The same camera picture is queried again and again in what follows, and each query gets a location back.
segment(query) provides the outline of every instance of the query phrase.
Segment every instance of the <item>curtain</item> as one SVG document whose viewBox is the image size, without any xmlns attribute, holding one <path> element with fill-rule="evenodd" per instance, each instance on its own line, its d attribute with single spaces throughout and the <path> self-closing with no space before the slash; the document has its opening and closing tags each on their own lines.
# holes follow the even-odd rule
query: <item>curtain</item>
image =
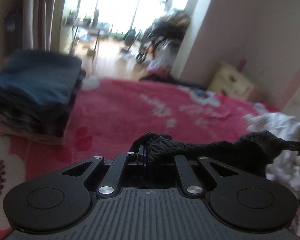
<svg viewBox="0 0 300 240">
<path fill-rule="evenodd" d="M 23 49 L 50 50 L 55 0 L 24 0 Z"/>
</svg>

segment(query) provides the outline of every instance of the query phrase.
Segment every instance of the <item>white cloth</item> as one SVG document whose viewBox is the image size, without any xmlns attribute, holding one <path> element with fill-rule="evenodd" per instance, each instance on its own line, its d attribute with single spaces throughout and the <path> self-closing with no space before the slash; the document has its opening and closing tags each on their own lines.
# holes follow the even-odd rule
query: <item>white cloth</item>
<svg viewBox="0 0 300 240">
<path fill-rule="evenodd" d="M 269 113 L 244 117 L 249 132 L 268 130 L 286 141 L 300 141 L 300 122 L 293 116 L 282 113 Z M 272 164 L 266 167 L 267 179 L 277 181 L 288 187 L 300 199 L 300 156 L 298 152 L 282 151 Z"/>
<path fill-rule="evenodd" d="M 93 90 L 98 88 L 100 85 L 100 80 L 95 75 L 90 75 L 83 80 L 82 90 Z"/>
</svg>

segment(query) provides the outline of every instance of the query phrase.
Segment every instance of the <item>black cloth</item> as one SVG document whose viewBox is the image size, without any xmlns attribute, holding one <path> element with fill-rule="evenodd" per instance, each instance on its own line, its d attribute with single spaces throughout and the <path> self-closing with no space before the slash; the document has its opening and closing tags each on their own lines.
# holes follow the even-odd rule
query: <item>black cloth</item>
<svg viewBox="0 0 300 240">
<path fill-rule="evenodd" d="M 171 75 L 168 75 L 166 78 L 164 78 L 164 77 L 158 76 L 156 74 L 151 74 L 149 76 L 141 78 L 140 81 L 156 81 L 156 82 L 161 82 L 161 83 L 168 83 L 168 84 L 173 84 L 173 85 L 196 88 L 196 89 L 200 89 L 200 90 L 203 90 L 203 91 L 207 90 L 206 87 L 203 87 L 203 86 L 198 85 L 196 83 L 176 80 Z"/>
<path fill-rule="evenodd" d="M 212 144 L 177 142 L 167 134 L 148 133 L 136 140 L 130 151 L 138 152 L 140 145 L 144 145 L 150 169 L 175 155 L 184 155 L 188 159 L 207 156 L 265 178 L 266 166 L 273 163 L 281 152 L 281 142 L 282 139 L 269 131 L 250 133 L 234 143 L 221 141 Z"/>
<path fill-rule="evenodd" d="M 0 102 L 53 122 L 68 106 L 81 64 L 57 52 L 18 52 L 0 71 Z"/>
</svg>

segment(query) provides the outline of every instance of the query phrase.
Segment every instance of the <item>black handle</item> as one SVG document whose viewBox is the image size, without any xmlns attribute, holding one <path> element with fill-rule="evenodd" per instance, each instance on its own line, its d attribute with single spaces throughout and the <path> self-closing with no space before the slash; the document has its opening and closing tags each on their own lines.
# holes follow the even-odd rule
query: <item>black handle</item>
<svg viewBox="0 0 300 240">
<path fill-rule="evenodd" d="M 187 158 L 184 155 L 177 155 L 174 157 L 174 162 L 180 177 L 183 193 L 189 197 L 204 198 L 206 190 L 194 173 Z"/>
<path fill-rule="evenodd" d="M 297 151 L 300 153 L 300 142 L 282 141 L 281 150 Z"/>
<path fill-rule="evenodd" d="M 228 95 L 227 92 L 223 88 L 221 89 L 221 94 L 223 94 L 224 96 Z"/>
<path fill-rule="evenodd" d="M 96 190 L 99 197 L 112 197 L 120 190 L 120 180 L 127 162 L 136 160 L 137 154 L 128 152 L 118 155 L 112 162 L 109 170 Z"/>
</svg>

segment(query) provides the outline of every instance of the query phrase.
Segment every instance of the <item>bed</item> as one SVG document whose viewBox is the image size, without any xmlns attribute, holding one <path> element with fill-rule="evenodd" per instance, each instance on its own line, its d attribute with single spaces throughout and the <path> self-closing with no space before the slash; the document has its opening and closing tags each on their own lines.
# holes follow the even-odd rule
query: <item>bed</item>
<svg viewBox="0 0 300 240">
<path fill-rule="evenodd" d="M 0 239 L 10 231 L 4 196 L 24 181 L 95 155 L 111 160 L 148 132 L 189 143 L 236 141 L 247 133 L 245 116 L 269 111 L 261 104 L 184 86 L 111 79 L 98 84 L 79 92 L 64 146 L 0 135 Z"/>
</svg>

